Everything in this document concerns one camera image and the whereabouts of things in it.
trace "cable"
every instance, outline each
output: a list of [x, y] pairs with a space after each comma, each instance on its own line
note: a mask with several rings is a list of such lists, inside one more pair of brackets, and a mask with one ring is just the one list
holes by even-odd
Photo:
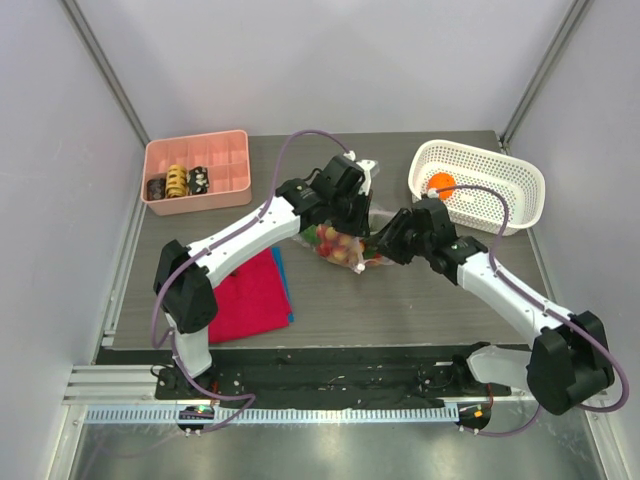
[[278, 182], [278, 173], [280, 172], [280, 164], [282, 163], [282, 158], [284, 157], [285, 151], [287, 150], [287, 148], [289, 147], [289, 144], [294, 139], [296, 139], [298, 137], [301, 137], [303, 135], [311, 135], [311, 134], [321, 135], [323, 137], [327, 137], [327, 138], [333, 140], [335, 143], [337, 143], [345, 152], [349, 152], [349, 149], [345, 146], [344, 143], [342, 143], [340, 140], [338, 140], [336, 137], [334, 137], [330, 133], [325, 132], [323, 130], [301, 130], [301, 131], [296, 132], [296, 133], [290, 135], [289, 137], [287, 137], [287, 139], [285, 140], [284, 144], [280, 148], [280, 153], [278, 154], [278, 159], [276, 161], [276, 166], [275, 166], [275, 169], [273, 171], [273, 177], [271, 179], [271, 187], [269, 189], [269, 196], [267, 197], [267, 200], [264, 203], [264, 207], [258, 213], [258, 216], [257, 217], [253, 217], [245, 225], [239, 227], [237, 230], [235, 230], [234, 232], [230, 233], [226, 237], [213, 242], [211, 245], [209, 245], [208, 248], [204, 248], [202, 251], [196, 253], [194, 256], [189, 258], [189, 260], [187, 260], [182, 265], [180, 265], [169, 276], [167, 281], [164, 282], [164, 284], [160, 288], [160, 291], [158, 292], [158, 296], [156, 297], [155, 304], [153, 306], [153, 313], [152, 313], [152, 317], [151, 317], [151, 345], [153, 345], [153, 348], [155, 348], [157, 350], [160, 347], [162, 347], [164, 342], [167, 340], [167, 337], [169, 336], [169, 332], [171, 331], [170, 328], [167, 329], [163, 333], [162, 338], [159, 341], [156, 341], [156, 329], [157, 329], [157, 324], [158, 324], [158, 317], [160, 315], [160, 310], [161, 310], [161, 307], [162, 307], [162, 303], [164, 301], [164, 297], [167, 294], [167, 291], [169, 290], [169, 287], [171, 287], [173, 282], [176, 280], [176, 278], [178, 278], [180, 276], [180, 274], [182, 272], [184, 272], [187, 268], [189, 268], [195, 262], [200, 260], [202, 257], [204, 257], [206, 254], [211, 252], [213, 249], [218, 248], [223, 243], [226, 243], [229, 240], [237, 237], [241, 233], [246, 232], [253, 225], [258, 223], [262, 219], [262, 217], [264, 217], [264, 215], [266, 215], [267, 211], [269, 211], [269, 207], [271, 206], [271, 202], [273, 201], [273, 197], [275, 196], [275, 193], [276, 193], [276, 184]]
[[624, 369], [622, 368], [622, 365], [620, 365], [620, 363], [618, 362], [618, 360], [616, 360], [615, 357], [611, 355], [611, 353], [600, 344], [600, 342], [598, 342], [595, 338], [593, 338], [591, 335], [585, 332], [582, 328], [578, 327], [570, 319], [565, 318], [564, 315], [556, 312], [555, 310], [551, 310], [551, 309], [545, 310], [545, 305], [543, 303], [539, 302], [533, 296], [531, 296], [528, 292], [520, 288], [520, 286], [514, 283], [509, 277], [507, 277], [503, 272], [501, 272], [498, 269], [498, 265], [496, 263], [496, 250], [500, 245], [500, 242], [504, 236], [504, 232], [507, 229], [507, 225], [509, 223], [509, 205], [507, 204], [507, 201], [505, 200], [505, 198], [502, 195], [500, 195], [497, 191], [493, 190], [492, 188], [483, 187], [480, 185], [454, 185], [451, 187], [441, 188], [436, 192], [440, 193], [440, 192], [446, 192], [446, 191], [458, 190], [458, 189], [481, 190], [483, 192], [487, 192], [493, 195], [494, 197], [496, 197], [502, 204], [502, 209], [504, 210], [502, 225], [500, 226], [500, 229], [498, 230], [498, 234], [496, 235], [496, 238], [493, 241], [493, 245], [489, 249], [489, 264], [491, 265], [491, 269], [493, 270], [493, 273], [498, 278], [500, 278], [500, 280], [502, 280], [515, 293], [517, 293], [526, 301], [528, 301], [533, 307], [536, 307], [542, 312], [546, 311], [546, 313], [550, 315], [552, 318], [566, 325], [572, 331], [574, 331], [575, 333], [580, 335], [583, 339], [585, 339], [587, 342], [589, 342], [589, 344], [591, 344], [598, 351], [598, 353], [604, 356], [607, 359], [607, 361], [611, 363], [613, 368], [618, 373], [618, 376], [620, 377], [620, 383], [622, 385], [622, 393], [620, 395], [620, 399], [617, 402], [615, 402], [613, 405], [609, 405], [606, 407], [591, 407], [588, 405], [579, 405], [579, 407], [582, 408], [583, 410], [587, 410], [590, 412], [598, 412], [598, 413], [615, 412], [616, 410], [621, 409], [629, 399], [629, 379]]
[[[164, 344], [164, 342], [167, 340], [167, 338], [169, 336], [171, 336], [171, 350], [172, 350], [172, 353], [173, 353], [173, 359], [174, 359], [176, 365], [178, 366], [178, 368], [180, 368], [180, 370], [182, 371], [184, 377], [187, 379], [187, 381], [191, 384], [192, 387], [194, 387], [196, 390], [198, 390], [203, 395], [205, 395], [205, 396], [207, 396], [209, 398], [213, 398], [215, 400], [220, 400], [220, 401], [247, 400], [245, 402], [245, 404], [242, 407], [240, 407], [229, 418], [226, 418], [222, 422], [219, 422], [219, 423], [217, 423], [215, 425], [211, 425], [209, 427], [203, 428], [200, 433], [213, 432], [215, 430], [219, 430], [219, 429], [221, 429], [223, 427], [226, 427], [229, 423], [231, 423], [233, 420], [238, 418], [238, 416], [242, 415], [242, 413], [245, 410], [247, 410], [253, 404], [253, 402], [255, 402], [256, 396], [253, 393], [248, 393], [248, 394], [245, 394], [245, 395], [238, 395], [238, 396], [218, 395], [216, 393], [212, 393], [212, 392], [209, 392], [208, 390], [205, 390], [200, 385], [198, 385], [193, 380], [193, 378], [191, 378], [191, 376], [187, 372], [186, 367], [184, 366], [184, 363], [182, 362], [182, 359], [178, 355], [178, 351], [177, 351], [177, 347], [176, 347], [176, 341], [175, 341], [175, 335], [173, 335], [173, 333], [174, 333], [173, 327], [169, 327], [167, 330], [165, 330], [165, 332], [162, 334], [162, 337], [160, 338], [160, 340], [156, 340], [156, 336], [157, 336], [156, 335], [156, 330], [157, 330], [157, 325], [158, 325], [158, 317], [160, 316], [160, 310], [161, 310], [161, 307], [162, 307], [162, 303], [164, 301], [164, 297], [166, 296], [167, 291], [169, 290], [169, 287], [171, 287], [173, 282], [180, 276], [180, 274], [182, 272], [184, 272], [187, 268], [189, 268], [191, 265], [193, 265], [195, 262], [197, 262], [199, 259], [201, 259], [203, 256], [205, 256], [206, 254], [208, 254], [209, 252], [211, 252], [215, 248], [218, 248], [223, 243], [226, 243], [229, 240], [237, 237], [241, 233], [246, 232], [247, 230], [249, 230], [249, 228], [251, 228], [253, 225], [258, 223], [262, 219], [262, 217], [264, 217], [266, 215], [266, 213], [269, 211], [269, 207], [271, 206], [271, 202], [273, 201], [273, 198], [274, 198], [275, 193], [276, 193], [276, 184], [278, 182], [278, 173], [280, 172], [280, 165], [282, 163], [282, 158], [284, 157], [284, 153], [285, 153], [285, 151], [287, 150], [287, 148], [289, 147], [289, 145], [291, 144], [291, 142], [294, 139], [296, 139], [298, 137], [301, 137], [303, 135], [320, 135], [320, 136], [329, 138], [330, 140], [333, 140], [335, 143], [337, 143], [340, 146], [340, 148], [342, 148], [345, 151], [345, 153], [349, 153], [350, 152], [350, 150], [346, 147], [346, 145], [344, 143], [342, 143], [340, 140], [338, 140], [336, 137], [334, 137], [330, 133], [325, 132], [323, 130], [313, 130], [313, 129], [300, 130], [299, 132], [296, 132], [296, 133], [294, 133], [292, 135], [289, 135], [289, 137], [287, 137], [285, 142], [282, 144], [282, 147], [280, 148], [280, 152], [278, 153], [278, 159], [276, 160], [276, 166], [275, 166], [275, 169], [274, 169], [274, 172], [273, 172], [273, 177], [271, 179], [271, 187], [269, 188], [269, 195], [267, 197], [267, 200], [264, 203], [264, 206], [262, 207], [262, 209], [258, 213], [258, 216], [252, 218], [245, 225], [239, 227], [237, 230], [235, 230], [234, 232], [230, 233], [226, 237], [224, 237], [221, 240], [218, 240], [218, 241], [212, 243], [211, 245], [209, 245], [209, 247], [203, 249], [202, 251], [198, 252], [194, 256], [190, 257], [189, 260], [187, 260], [185, 263], [180, 265], [169, 276], [169, 278], [167, 278], [167, 281], [162, 285], [162, 287], [160, 288], [160, 291], [158, 292], [158, 296], [156, 297], [156, 301], [155, 301], [155, 304], [153, 306], [153, 313], [152, 313], [152, 317], [151, 317], [151, 345], [153, 346], [153, 348], [156, 349], [156, 350], [160, 349], [162, 347], [162, 345]], [[313, 175], [315, 170], [317, 170], [317, 169], [314, 169], [311, 172], [311, 175]], [[155, 372], [153, 371], [153, 367], [155, 367], [155, 366], [156, 365], [152, 365], [151, 366], [151, 374], [154, 375], [154, 376], [157, 376], [157, 374], [155, 374]], [[89, 461], [88, 461], [87, 465], [85, 466], [83, 474], [82, 474], [82, 476], [80, 478], [82, 480], [87, 478], [87, 475], [89, 474], [91, 466], [95, 462], [96, 457], [98, 455], [98, 452], [100, 452], [100, 451], [104, 452], [105, 454], [107, 454], [107, 455], [109, 455], [111, 457], [115, 457], [115, 458], [136, 458], [136, 457], [141, 457], [141, 456], [147, 454], [148, 452], [150, 452], [151, 450], [159, 447], [160, 445], [163, 445], [164, 443], [168, 442], [169, 440], [171, 440], [174, 437], [179, 436], [179, 435], [182, 435], [182, 432], [177, 432], [175, 434], [168, 435], [165, 438], [163, 438], [162, 440], [160, 440], [159, 442], [151, 445], [150, 447], [147, 447], [147, 448], [145, 448], [145, 449], [143, 449], [143, 450], [141, 450], [139, 452], [136, 452], [136, 453], [128, 453], [128, 454], [114, 453], [114, 452], [111, 452], [110, 450], [106, 449], [104, 447], [104, 442], [106, 441], [106, 439], [103, 438], [98, 443], [98, 445], [94, 449], [93, 453], [91, 454], [91, 457], [89, 458]]]
[[491, 388], [491, 384], [487, 383], [487, 392], [489, 393], [489, 405], [487, 406], [487, 409], [491, 410], [493, 408], [493, 389]]
[[156, 371], [154, 370], [155, 367], [171, 368], [170, 365], [166, 365], [164, 363], [154, 363], [153, 365], [151, 365], [151, 368], [149, 368], [149, 373], [158, 379], [160, 378], [160, 374], [156, 373]]
[[418, 375], [417, 375], [417, 378], [418, 378], [418, 382], [420, 383], [420, 385], [424, 385], [424, 388], [439, 389], [439, 388], [445, 388], [445, 387], [448, 387], [449, 385], [451, 385], [451, 382], [453, 382], [453, 379], [454, 379], [454, 377], [455, 377], [455, 375], [454, 375], [454, 371], [453, 371], [453, 368], [451, 368], [451, 375], [449, 375], [449, 379], [448, 379], [445, 383], [443, 383], [442, 385], [432, 385], [432, 384], [431, 384], [431, 379], [430, 379], [429, 377], [427, 377], [427, 376], [426, 376], [426, 373], [427, 373], [427, 372], [424, 372], [424, 373], [425, 373], [424, 378], [423, 378], [423, 377], [422, 377], [422, 375], [421, 375], [422, 373], [423, 373], [423, 365], [422, 365], [422, 364], [420, 364], [420, 365], [418, 366]]
[[525, 423], [521, 427], [516, 428], [515, 430], [509, 430], [508, 432], [484, 432], [482, 430], [479, 430], [476, 432], [474, 429], [469, 427], [462, 427], [462, 428], [464, 429], [465, 432], [473, 433], [474, 435], [479, 435], [481, 437], [491, 437], [491, 438], [511, 437], [513, 435], [517, 435], [518, 433], [524, 432], [527, 428], [529, 428], [531, 425], [536, 423], [536, 420], [538, 420], [538, 417], [540, 416], [541, 413], [542, 413], [542, 407], [540, 406], [540, 404], [538, 404], [538, 408], [536, 408], [536, 412], [533, 414], [533, 417], [531, 417], [527, 423]]
[[311, 177], [313, 177], [314, 174], [320, 173], [321, 171], [322, 170], [319, 168], [314, 168], [313, 170], [311, 170], [311, 173], [306, 177], [304, 177], [302, 180], [304, 180], [305, 182], [308, 182], [309, 180], [311, 180]]

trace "plastic basket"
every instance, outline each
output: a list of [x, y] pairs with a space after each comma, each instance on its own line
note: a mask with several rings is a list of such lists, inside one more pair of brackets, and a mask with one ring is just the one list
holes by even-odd
[[[202, 195], [151, 200], [147, 182], [164, 178], [169, 166], [206, 167], [209, 191]], [[147, 145], [140, 197], [157, 215], [246, 205], [251, 201], [249, 140], [243, 130], [154, 140]]]
[[[482, 185], [500, 193], [509, 205], [505, 235], [536, 224], [545, 196], [540, 170], [523, 160], [446, 140], [432, 140], [416, 152], [409, 170], [414, 202], [427, 193], [429, 179], [439, 172], [452, 175], [457, 185]], [[445, 200], [451, 220], [497, 233], [504, 211], [493, 195], [479, 190], [455, 190]]]

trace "gray table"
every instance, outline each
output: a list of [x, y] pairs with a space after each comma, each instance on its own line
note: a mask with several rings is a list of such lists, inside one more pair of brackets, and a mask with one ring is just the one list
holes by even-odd
[[[380, 161], [381, 171], [374, 180], [374, 202], [393, 211], [411, 204], [407, 176], [413, 155], [422, 143], [447, 139], [498, 149], [496, 135], [491, 131], [346, 134], [340, 138], [356, 151], [358, 158]], [[155, 299], [151, 287], [162, 246], [174, 238], [187, 244], [211, 235], [264, 201], [283, 139], [250, 138], [254, 198], [250, 205], [170, 217], [146, 212], [114, 348], [150, 348], [149, 321]], [[313, 167], [324, 166], [338, 152], [325, 138], [298, 139], [287, 152], [280, 180], [304, 177]], [[462, 227], [458, 232], [473, 234], [488, 245], [493, 237]], [[493, 310], [433, 273], [423, 260], [405, 267], [372, 268], [356, 275], [329, 264], [291, 240], [280, 245], [295, 323], [226, 346], [451, 345], [479, 340], [522, 343], [515, 330]], [[525, 232], [506, 238], [498, 256], [532, 288], [544, 291]]]

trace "white wall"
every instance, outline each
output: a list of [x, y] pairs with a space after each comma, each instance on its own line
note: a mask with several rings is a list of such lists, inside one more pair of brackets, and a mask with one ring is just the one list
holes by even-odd
[[640, 478], [640, 3], [594, 2], [512, 144], [544, 173], [535, 228], [554, 289], [605, 322], [630, 374], [611, 420]]
[[142, 147], [55, 1], [0, 4], [0, 477], [44, 478]]
[[571, 0], [80, 0], [152, 138], [502, 131]]

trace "metal floor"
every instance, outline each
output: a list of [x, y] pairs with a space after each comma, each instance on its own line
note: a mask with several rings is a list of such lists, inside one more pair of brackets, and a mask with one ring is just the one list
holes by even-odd
[[[496, 402], [490, 430], [522, 425], [535, 404]], [[509, 438], [460, 433], [452, 424], [232, 426], [198, 437], [177, 437], [134, 459], [96, 445], [135, 453], [174, 433], [172, 425], [85, 425], [71, 475], [107, 479], [604, 479], [584, 412], [543, 413]]]

